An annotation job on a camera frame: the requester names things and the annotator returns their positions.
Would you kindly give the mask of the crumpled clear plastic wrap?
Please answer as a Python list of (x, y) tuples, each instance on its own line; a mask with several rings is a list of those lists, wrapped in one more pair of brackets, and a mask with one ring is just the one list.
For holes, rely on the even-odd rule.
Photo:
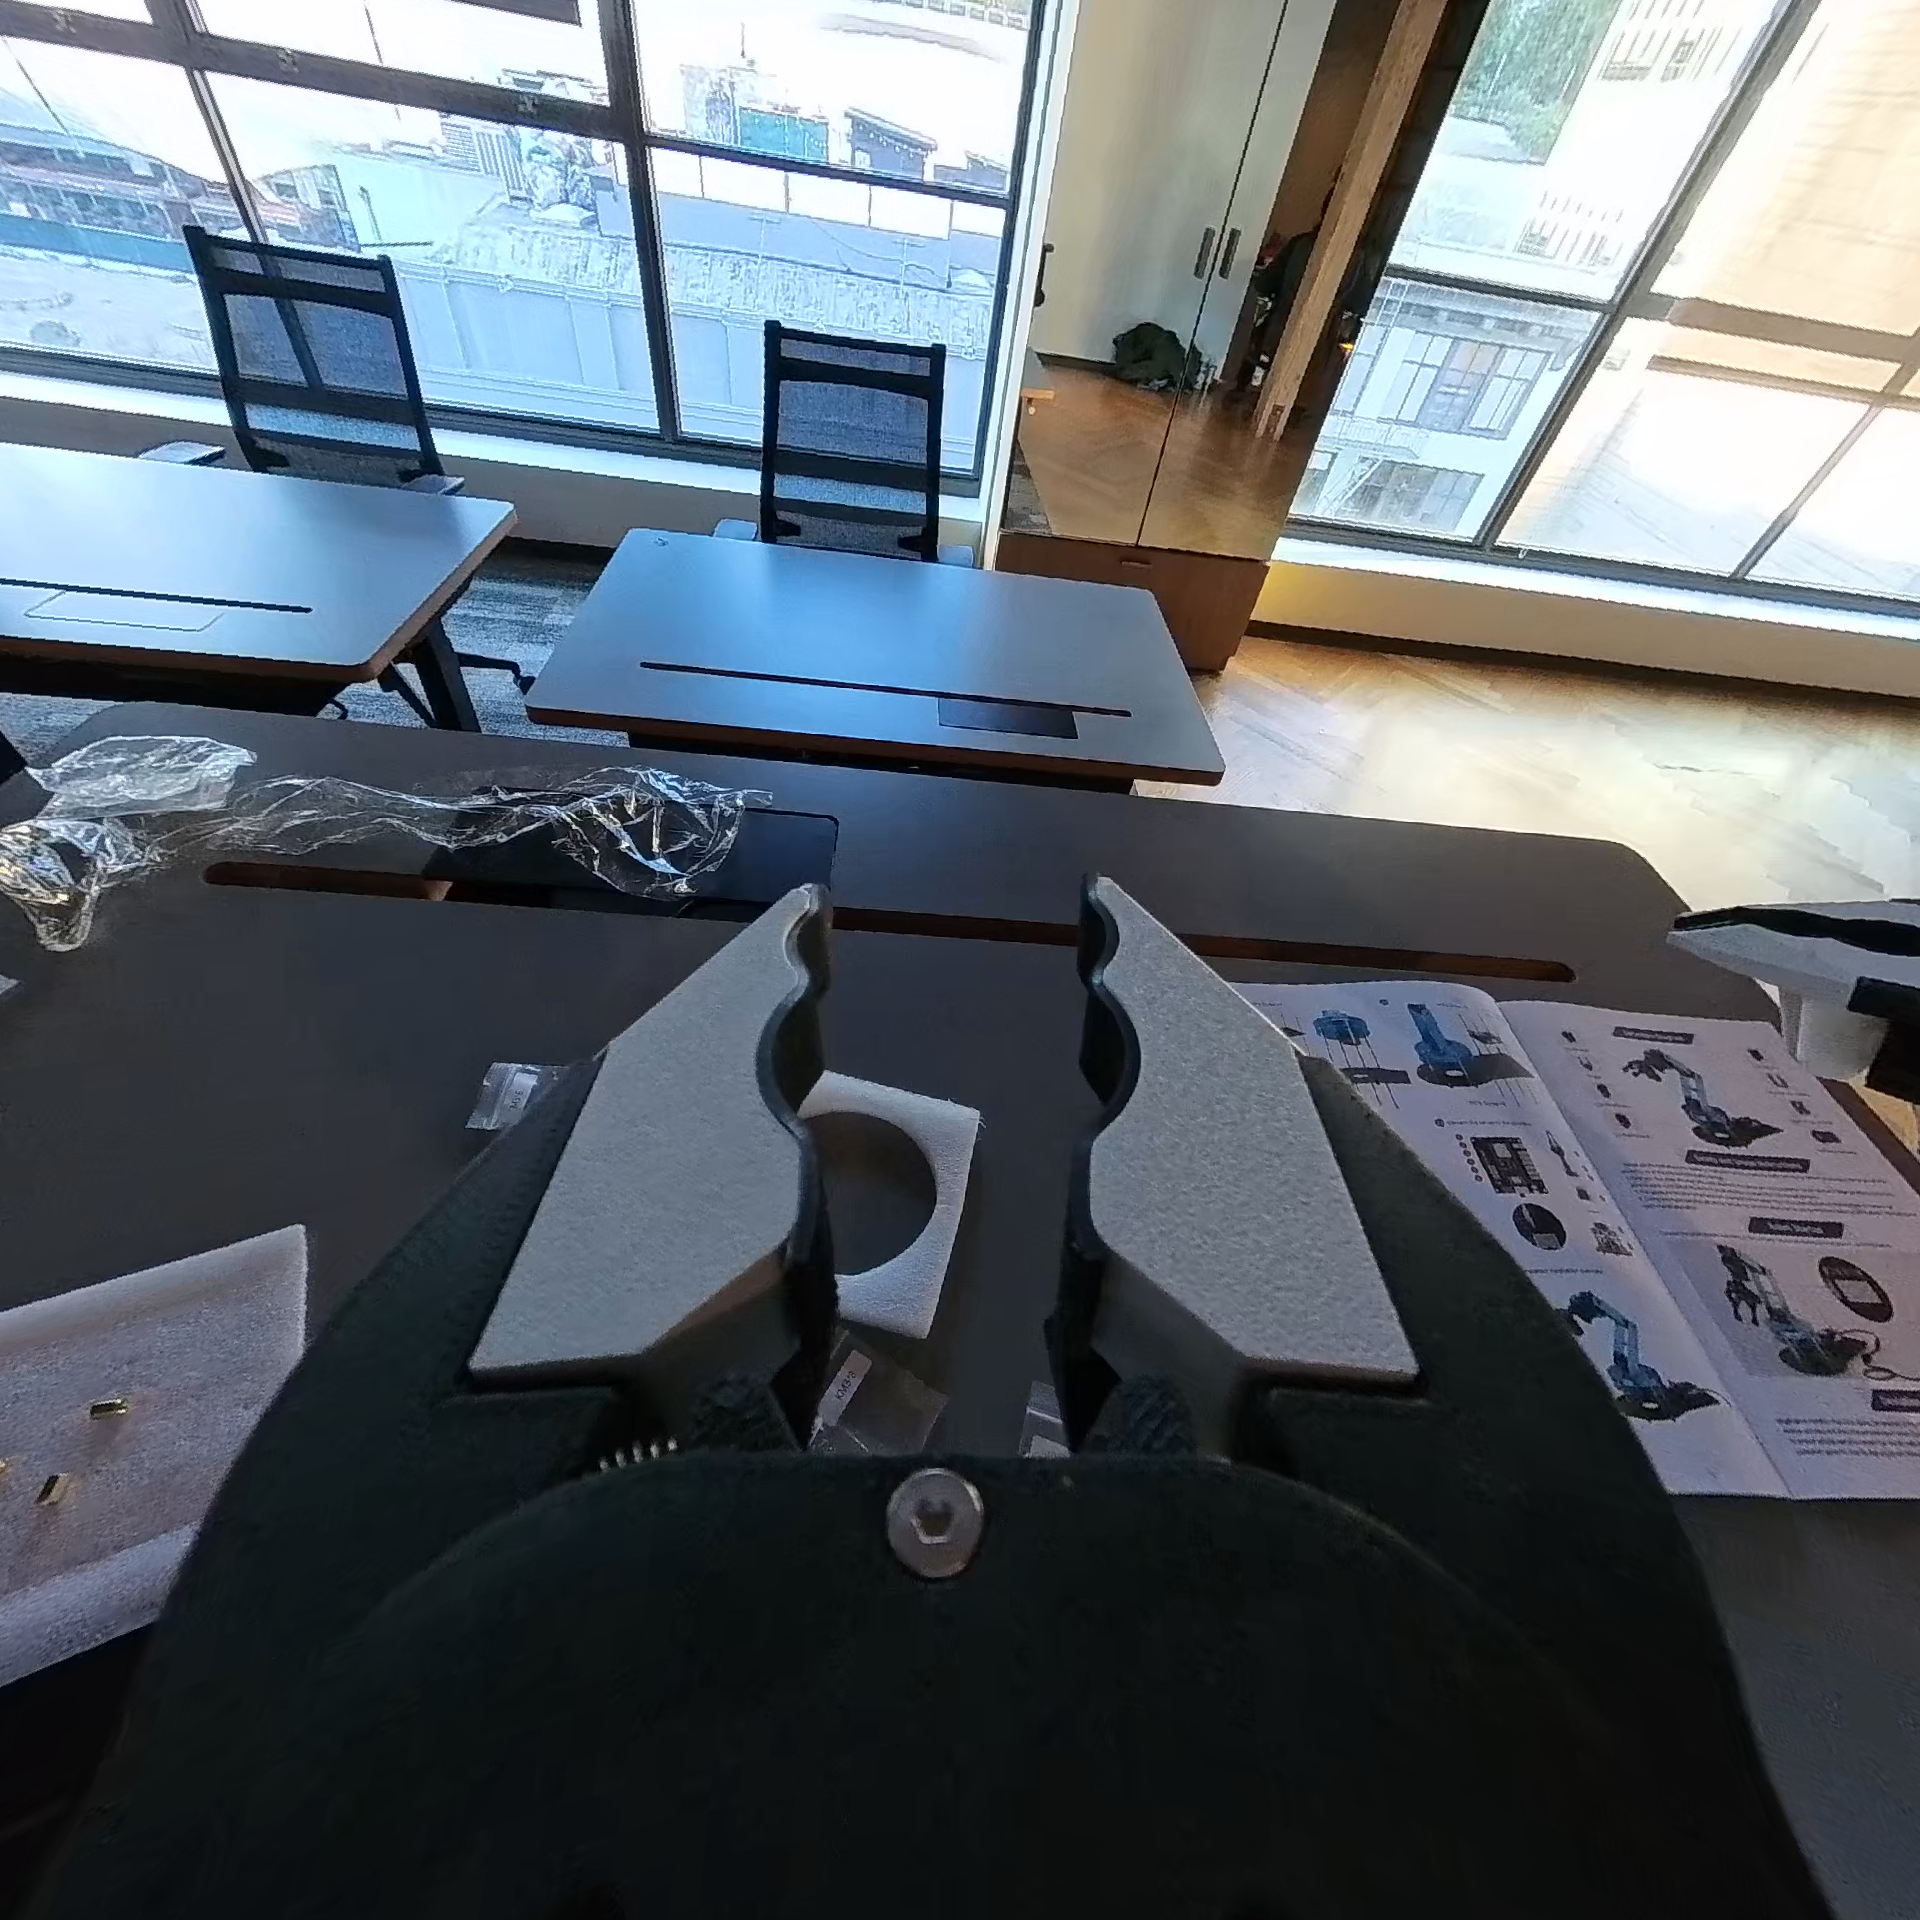
[(400, 838), (444, 854), (552, 851), (633, 899), (687, 899), (774, 794), (653, 765), (536, 784), (401, 789), (342, 776), (254, 774), (203, 733), (110, 733), (28, 776), (39, 809), (2, 829), (2, 894), (42, 948), (74, 952), (113, 887), (194, 857), (302, 855)]

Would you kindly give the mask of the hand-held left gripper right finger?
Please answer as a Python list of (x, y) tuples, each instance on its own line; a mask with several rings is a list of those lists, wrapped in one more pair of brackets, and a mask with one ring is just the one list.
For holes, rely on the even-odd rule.
[(1271, 1388), (1403, 1394), (1421, 1370), (1301, 1053), (1113, 875), (1078, 895), (1076, 1139), (1049, 1367), (1086, 1452), (1136, 1381), (1201, 1453)]

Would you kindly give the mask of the scattered small screw bags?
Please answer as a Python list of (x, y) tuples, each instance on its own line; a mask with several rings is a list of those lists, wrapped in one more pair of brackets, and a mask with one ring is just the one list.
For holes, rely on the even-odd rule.
[[(494, 1061), (485, 1067), (466, 1125), (470, 1131), (502, 1131), (560, 1079), (562, 1067)], [(947, 1262), (964, 1215), (964, 1197), (972, 1174), (972, 1154), (982, 1117), (974, 1107), (908, 1092), (879, 1081), (858, 1079), (841, 1071), (823, 1071), (802, 1115), (826, 1143), (840, 1150), (835, 1164), (851, 1164), (853, 1145), (886, 1145), (906, 1139), (931, 1181), (930, 1209), (916, 1237), (888, 1259), (860, 1271), (841, 1271), (835, 1280), (837, 1305), (853, 1324), (895, 1333), (927, 1333), (939, 1305)], [(1020, 1453), (1023, 1457), (1066, 1457), (1067, 1442), (1058, 1395), (1049, 1381), (1028, 1386)]]

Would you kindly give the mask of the robot arm instruction booklet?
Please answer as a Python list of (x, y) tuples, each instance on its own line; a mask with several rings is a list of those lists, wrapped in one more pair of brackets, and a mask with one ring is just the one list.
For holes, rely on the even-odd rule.
[(1668, 1492), (1916, 1506), (1916, 1186), (1772, 1024), (1239, 994), (1499, 1237)]

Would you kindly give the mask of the white foam sheet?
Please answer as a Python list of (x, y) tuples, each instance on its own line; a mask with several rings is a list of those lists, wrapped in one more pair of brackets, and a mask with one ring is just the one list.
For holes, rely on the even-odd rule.
[[(2, 1683), (152, 1623), (298, 1364), (307, 1232), (288, 1223), (2, 1314)], [(125, 1418), (85, 1407), (127, 1395)], [(74, 1478), (54, 1508), (45, 1475)]]

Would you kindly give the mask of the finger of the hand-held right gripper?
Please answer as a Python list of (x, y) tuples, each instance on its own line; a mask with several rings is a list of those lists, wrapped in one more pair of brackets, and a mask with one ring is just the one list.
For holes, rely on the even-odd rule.
[(1870, 1027), (1850, 1014), (1858, 979), (1918, 990), (1918, 902), (1751, 903), (1680, 915), (1668, 944), (1772, 990), (1787, 1052), (1813, 1076), (1863, 1083)]

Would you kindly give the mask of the large glass window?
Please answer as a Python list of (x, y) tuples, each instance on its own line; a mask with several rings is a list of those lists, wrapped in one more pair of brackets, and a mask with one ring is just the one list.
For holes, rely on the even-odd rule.
[(1485, 4), (1288, 531), (1916, 609), (1918, 5)]
[(1044, 4), (4, 4), (4, 365), (211, 393), (183, 232), (383, 255), (471, 428), (752, 447), (762, 328), (945, 347), (975, 477)]

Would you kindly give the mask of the black mesh office chair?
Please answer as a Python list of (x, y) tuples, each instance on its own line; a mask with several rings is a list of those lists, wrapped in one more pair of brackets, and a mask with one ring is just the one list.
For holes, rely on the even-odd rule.
[(185, 224), (217, 382), (252, 472), (451, 498), (394, 261)]
[(758, 503), (714, 536), (972, 568), (939, 538), (947, 350), (766, 319)]

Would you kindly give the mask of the white foam square with hole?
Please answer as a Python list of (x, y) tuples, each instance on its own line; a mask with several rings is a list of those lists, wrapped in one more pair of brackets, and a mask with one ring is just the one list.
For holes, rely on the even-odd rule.
[(964, 1219), (982, 1115), (832, 1070), (800, 1115), (828, 1181), (840, 1315), (858, 1328), (927, 1335)]

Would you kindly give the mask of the empty black desk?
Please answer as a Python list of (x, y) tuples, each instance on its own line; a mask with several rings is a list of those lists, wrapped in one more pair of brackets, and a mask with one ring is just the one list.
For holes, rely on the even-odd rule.
[(1226, 764), (1147, 589), (632, 529), (524, 697), (638, 748), (1101, 789)]
[(409, 662), (428, 721), (477, 730), (444, 613), (505, 502), (33, 443), (2, 495), (5, 695), (316, 715)]

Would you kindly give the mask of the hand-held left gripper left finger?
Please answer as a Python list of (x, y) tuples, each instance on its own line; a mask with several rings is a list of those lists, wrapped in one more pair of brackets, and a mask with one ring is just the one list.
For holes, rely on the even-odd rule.
[(747, 1378), (803, 1440), (837, 1283), (800, 1106), (823, 1071), (832, 899), (803, 882), (601, 1049), (470, 1355), (488, 1388), (609, 1386), (690, 1433)]

